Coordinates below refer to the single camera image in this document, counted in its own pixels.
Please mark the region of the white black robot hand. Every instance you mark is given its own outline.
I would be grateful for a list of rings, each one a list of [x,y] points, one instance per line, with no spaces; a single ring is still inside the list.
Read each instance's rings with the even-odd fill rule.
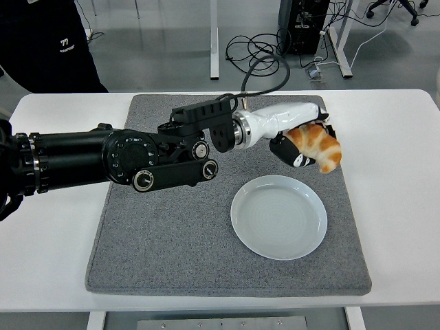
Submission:
[[[275,156],[294,168],[317,163],[321,173],[335,170],[342,148],[327,124],[329,114],[312,102],[275,104],[254,112],[238,111],[236,149],[269,139]]]

